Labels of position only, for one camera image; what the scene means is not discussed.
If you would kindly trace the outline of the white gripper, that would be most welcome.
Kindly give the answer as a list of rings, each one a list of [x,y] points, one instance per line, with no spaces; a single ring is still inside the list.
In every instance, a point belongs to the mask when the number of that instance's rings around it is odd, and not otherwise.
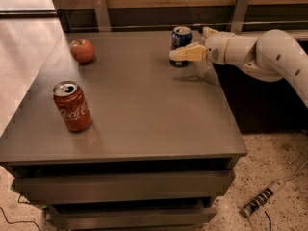
[[[169,52],[169,57],[173,61],[193,61],[200,62],[207,59],[214,64],[225,64],[225,52],[232,34],[228,32],[218,32],[210,27],[202,29],[202,36],[205,40],[203,45],[180,47]]]

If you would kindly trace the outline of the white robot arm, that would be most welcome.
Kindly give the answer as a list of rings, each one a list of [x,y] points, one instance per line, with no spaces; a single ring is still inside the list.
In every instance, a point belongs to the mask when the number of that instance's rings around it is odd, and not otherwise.
[[[203,44],[192,43],[171,50],[176,62],[233,65],[255,79],[275,82],[285,79],[308,107],[308,55],[285,31],[269,30],[260,37],[203,28]]]

